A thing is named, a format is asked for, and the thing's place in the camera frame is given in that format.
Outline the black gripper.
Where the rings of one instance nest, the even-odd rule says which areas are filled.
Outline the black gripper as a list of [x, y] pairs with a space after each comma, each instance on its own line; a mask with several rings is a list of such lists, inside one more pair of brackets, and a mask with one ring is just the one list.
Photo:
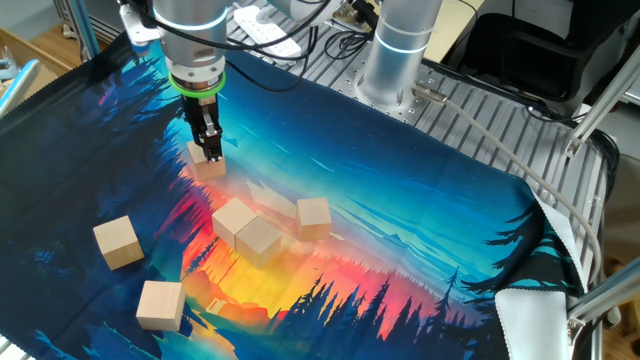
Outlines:
[[182, 104], [185, 120], [190, 126], [193, 141], [202, 147], [206, 158], [218, 162], [223, 157], [219, 125], [218, 96], [195, 98], [183, 95]]

